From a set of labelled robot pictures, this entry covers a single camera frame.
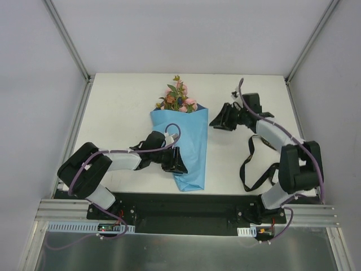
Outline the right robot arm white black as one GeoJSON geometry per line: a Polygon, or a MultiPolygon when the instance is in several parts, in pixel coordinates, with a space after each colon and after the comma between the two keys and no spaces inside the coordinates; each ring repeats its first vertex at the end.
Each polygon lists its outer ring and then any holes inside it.
{"type": "Polygon", "coordinates": [[[315,141],[304,141],[292,136],[276,122],[271,113],[262,110],[257,93],[241,95],[234,91],[232,98],[233,103],[225,103],[210,126],[233,131],[238,125],[245,125],[255,137],[280,154],[280,160],[273,163],[252,186],[248,186],[246,165],[255,153],[253,138],[249,138],[249,156],[240,167],[239,176],[246,192],[257,190],[266,181],[271,181],[271,189],[241,212],[244,220],[260,225],[272,219],[283,205],[301,192],[323,184],[320,146],[315,141]],[[273,181],[274,176],[278,177],[277,182],[273,181]]]}

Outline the fake flower stem orange blooms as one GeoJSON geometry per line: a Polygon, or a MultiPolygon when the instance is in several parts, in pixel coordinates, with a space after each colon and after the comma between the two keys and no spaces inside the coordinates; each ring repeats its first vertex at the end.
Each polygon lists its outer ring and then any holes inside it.
{"type": "Polygon", "coordinates": [[[168,85],[168,89],[164,97],[160,97],[161,102],[156,103],[156,109],[178,111],[180,108],[178,99],[182,97],[180,88],[168,85]]]}

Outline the blue wrapping paper sheet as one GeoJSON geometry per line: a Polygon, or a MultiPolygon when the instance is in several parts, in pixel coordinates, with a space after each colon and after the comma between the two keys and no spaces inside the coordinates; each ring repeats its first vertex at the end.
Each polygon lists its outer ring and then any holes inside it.
{"type": "Polygon", "coordinates": [[[175,144],[186,174],[173,174],[175,183],[181,192],[203,190],[205,187],[206,153],[208,140],[208,109],[197,105],[192,113],[171,110],[153,110],[150,112],[153,130],[174,134],[180,132],[175,144]]]}

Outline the aluminium front rail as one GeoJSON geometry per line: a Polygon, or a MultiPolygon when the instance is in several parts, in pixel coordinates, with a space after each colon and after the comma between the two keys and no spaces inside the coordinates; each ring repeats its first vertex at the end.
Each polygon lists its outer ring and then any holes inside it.
{"type": "MultiPolygon", "coordinates": [[[[86,221],[89,203],[85,200],[42,199],[36,221],[86,221]]],[[[339,228],[341,226],[334,206],[323,204],[287,204],[293,210],[292,226],[339,228]]]]}

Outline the right aluminium frame post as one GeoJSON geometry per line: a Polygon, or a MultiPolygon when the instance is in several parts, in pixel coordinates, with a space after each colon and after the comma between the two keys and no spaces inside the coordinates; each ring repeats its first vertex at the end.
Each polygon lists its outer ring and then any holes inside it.
{"type": "Polygon", "coordinates": [[[316,40],[318,39],[319,35],[331,19],[333,13],[335,12],[336,8],[341,3],[341,0],[331,0],[329,1],[328,5],[326,6],[324,12],[322,13],[320,19],[318,20],[316,26],[312,30],[309,38],[307,39],[305,45],[303,46],[300,54],[298,55],[296,61],[292,65],[291,70],[289,71],[288,75],[285,77],[285,84],[289,85],[293,78],[295,77],[297,71],[299,70],[302,62],[307,57],[308,53],[310,52],[311,48],[315,44],[316,40]]]}

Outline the aluminium frame post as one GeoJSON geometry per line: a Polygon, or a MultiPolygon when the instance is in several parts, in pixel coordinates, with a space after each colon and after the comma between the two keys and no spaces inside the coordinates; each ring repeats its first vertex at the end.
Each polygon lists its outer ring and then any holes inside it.
{"type": "Polygon", "coordinates": [[[55,27],[60,37],[62,38],[68,52],[70,53],[70,56],[72,57],[83,79],[86,83],[90,82],[91,74],[88,72],[54,2],[52,0],[42,0],[42,3],[45,6],[47,12],[49,13],[51,20],[55,24],[55,27]]]}
{"type": "Polygon", "coordinates": [[[328,5],[326,6],[324,12],[322,13],[320,19],[318,20],[316,26],[312,30],[309,38],[307,39],[305,45],[303,46],[300,54],[298,55],[296,61],[292,65],[291,70],[289,71],[288,75],[285,77],[285,84],[289,85],[293,78],[295,77],[297,71],[299,70],[302,62],[307,57],[308,53],[310,52],[311,48],[315,44],[316,40],[318,39],[319,35],[331,19],[333,13],[335,12],[336,8],[341,3],[341,0],[331,0],[329,1],[328,5]]]}

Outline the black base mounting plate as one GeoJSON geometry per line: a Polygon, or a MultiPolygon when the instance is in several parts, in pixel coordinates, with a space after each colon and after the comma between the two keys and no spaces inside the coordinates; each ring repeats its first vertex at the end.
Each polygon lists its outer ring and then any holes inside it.
{"type": "Polygon", "coordinates": [[[266,210],[260,196],[116,193],[110,213],[136,233],[235,236],[251,224],[286,223],[281,208],[266,210]]]}

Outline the black ribbon gold lettering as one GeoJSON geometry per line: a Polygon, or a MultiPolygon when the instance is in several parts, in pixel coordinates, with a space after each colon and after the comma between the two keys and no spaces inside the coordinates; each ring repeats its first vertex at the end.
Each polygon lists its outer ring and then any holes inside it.
{"type": "Polygon", "coordinates": [[[239,176],[246,193],[251,193],[268,183],[274,186],[279,182],[280,154],[260,135],[248,140],[249,155],[242,163],[239,176]]]}

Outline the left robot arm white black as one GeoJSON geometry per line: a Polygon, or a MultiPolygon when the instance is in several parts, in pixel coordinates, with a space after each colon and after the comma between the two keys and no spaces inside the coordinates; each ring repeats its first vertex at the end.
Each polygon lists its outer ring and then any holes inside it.
{"type": "Polygon", "coordinates": [[[165,172],[186,174],[180,148],[174,146],[178,134],[152,131],[146,140],[128,150],[100,150],[92,142],[84,143],[57,171],[57,177],[68,186],[71,195],[99,206],[106,219],[118,216],[116,196],[101,185],[110,171],[138,171],[151,163],[160,164],[165,172]]]}

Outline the fake flower stem pink roses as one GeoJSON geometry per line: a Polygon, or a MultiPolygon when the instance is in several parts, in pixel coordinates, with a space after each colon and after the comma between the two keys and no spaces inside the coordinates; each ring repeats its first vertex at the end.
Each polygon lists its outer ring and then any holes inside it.
{"type": "Polygon", "coordinates": [[[182,97],[178,99],[180,108],[177,112],[193,113],[197,111],[197,101],[188,96],[188,87],[184,84],[179,75],[175,75],[173,78],[173,83],[168,85],[176,86],[180,88],[182,92],[182,97]]]}

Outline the left aluminium frame post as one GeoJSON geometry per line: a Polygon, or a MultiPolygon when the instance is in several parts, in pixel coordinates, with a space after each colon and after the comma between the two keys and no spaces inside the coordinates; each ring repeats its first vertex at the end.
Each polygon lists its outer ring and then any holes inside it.
{"type": "Polygon", "coordinates": [[[54,2],[52,0],[42,0],[42,3],[45,6],[47,12],[49,13],[51,20],[55,24],[55,27],[60,37],[62,38],[68,52],[70,53],[70,56],[72,57],[83,79],[86,83],[90,82],[91,74],[88,72],[54,2]]]}

